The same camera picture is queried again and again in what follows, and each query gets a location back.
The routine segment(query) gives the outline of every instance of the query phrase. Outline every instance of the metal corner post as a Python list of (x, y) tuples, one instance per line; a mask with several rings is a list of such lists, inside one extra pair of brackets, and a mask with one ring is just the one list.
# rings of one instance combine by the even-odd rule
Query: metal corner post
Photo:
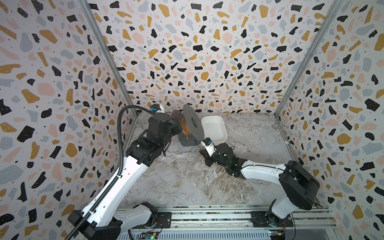
[[(89, 7), (88, 1), (87, 0), (78, 0), (78, 3), (79, 3), (79, 7), (81, 8), (82, 12), (84, 13), (84, 16), (85, 16), (85, 18), (89, 24), (89, 28), (91, 29), (91, 31), (93, 32), (93, 34), (96, 38), (96, 41), (100, 47), (101, 53), (104, 55), (107, 64), (111, 68), (113, 77), (116, 79), (116, 82), (117, 82), (117, 84), (121, 90), (121, 94), (123, 95), (123, 97), (124, 97), (124, 99), (128, 105), (133, 105), (131, 98), (130, 98), (130, 96), (129, 96), (129, 94), (128, 94), (125, 86), (124, 86), (124, 83), (122, 82), (122, 79), (121, 79), (121, 76), (117, 70), (117, 67), (116, 67), (116, 65), (112, 59), (112, 56), (109, 54), (108, 47), (107, 47), (106, 43), (104, 42), (103, 35), (101, 34), (101, 31), (98, 27), (98, 24), (96, 23), (96, 20), (93, 17), (93, 14), (92, 14), (92, 11)], [(131, 113), (133, 113), (132, 117), (137, 118), (136, 110), (135, 109), (132, 109), (132, 110), (133, 111), (130, 111)]]
[(341, 8), (344, 0), (334, 0), (331, 7), (328, 10), (327, 16), (325, 17), (325, 20), (321, 24), (320, 30), (315, 36), (313, 43), (308, 49), (308, 52), (304, 56), (303, 61), (301, 62), (301, 65), (297, 69), (292, 82), (288, 86), (288, 89), (285, 91), (285, 94), (283, 98), (281, 99), (279, 105), (277, 106), (277, 109), (275, 111), (275, 117), (279, 116), (281, 111), (283, 110), (286, 102), (289, 99), (290, 94), (295, 89), (295, 86), (299, 82), (301, 76), (303, 75), (303, 72), (305, 71), (306, 67), (308, 66), (308, 63), (311, 61), (314, 53), (316, 52), (317, 48), (319, 47), (322, 39), (324, 38), (325, 34), (328, 32), (329, 27), (331, 26), (333, 20), (335, 19), (337, 13), (339, 12), (339, 9)]

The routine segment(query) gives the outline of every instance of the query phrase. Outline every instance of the gray marble surface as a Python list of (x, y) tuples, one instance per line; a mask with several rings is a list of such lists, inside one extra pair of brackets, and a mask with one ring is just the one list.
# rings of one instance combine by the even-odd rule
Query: gray marble surface
[[(210, 115), (201, 113), (199, 117)], [(224, 119), (226, 143), (235, 146), (236, 156), (254, 162), (280, 164), (290, 156), (277, 125), (268, 114), (217, 114)], [(132, 139), (148, 127), (147, 113), (141, 113)], [(262, 180), (237, 179), (223, 167), (207, 167), (199, 146), (184, 147), (177, 137), (164, 157), (158, 157), (134, 183), (120, 206), (148, 201), (153, 205), (269, 205), (284, 195), (277, 184)]]

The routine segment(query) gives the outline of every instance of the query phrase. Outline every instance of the terrazzo wallpaper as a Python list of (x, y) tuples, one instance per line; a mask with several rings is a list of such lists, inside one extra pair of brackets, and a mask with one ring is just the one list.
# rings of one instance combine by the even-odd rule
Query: terrazzo wallpaper
[(118, 166), (125, 101), (77, 2), (0, 7), (0, 238), (63, 239)]
[(274, 112), (332, 0), (89, 0), (134, 104)]
[(384, 1), (345, 1), (278, 119), (344, 239), (384, 239)]

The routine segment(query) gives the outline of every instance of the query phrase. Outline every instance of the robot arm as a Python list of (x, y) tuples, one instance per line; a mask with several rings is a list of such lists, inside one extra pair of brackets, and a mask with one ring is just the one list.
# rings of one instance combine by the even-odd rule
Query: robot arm
[[(74, 226), (85, 218), (78, 230), (89, 240), (104, 239), (105, 236), (116, 239), (121, 231), (138, 225), (150, 228), (156, 224), (157, 209), (147, 202), (129, 211), (116, 211), (134, 182), (158, 156), (165, 155), (172, 136), (182, 131), (171, 116), (164, 113), (162, 106), (154, 104), (151, 109), (156, 113), (148, 120), (149, 128), (126, 151), (121, 174), (116, 171), (111, 177), (115, 179), (117, 176), (118, 180), (114, 184), (110, 180), (83, 210), (74, 210), (68, 217)], [(97, 200), (100, 203), (92, 210)]]
[(319, 182), (299, 163), (289, 161), (287, 164), (263, 164), (236, 157), (233, 149), (226, 143), (214, 146), (211, 139), (206, 138), (200, 153), (205, 164), (213, 163), (225, 167), (225, 171), (243, 179), (260, 179), (276, 183), (284, 189), (286, 195), (274, 200), (266, 213), (267, 222), (276, 226), (278, 222), (297, 209), (312, 209), (319, 189)]

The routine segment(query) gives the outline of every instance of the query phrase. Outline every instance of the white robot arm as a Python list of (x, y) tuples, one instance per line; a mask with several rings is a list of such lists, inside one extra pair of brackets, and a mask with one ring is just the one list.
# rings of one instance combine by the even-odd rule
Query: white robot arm
[(276, 183), (284, 189), (286, 195), (274, 200), (266, 213), (266, 221), (277, 226), (288, 214), (297, 209), (312, 209), (319, 182), (308, 173), (299, 163), (289, 161), (287, 164), (264, 164), (241, 159), (234, 155), (233, 149), (226, 143), (214, 146), (211, 139), (202, 141), (205, 147), (200, 153), (205, 164), (210, 167), (213, 163), (225, 167), (225, 171), (233, 177), (244, 179), (260, 179)]

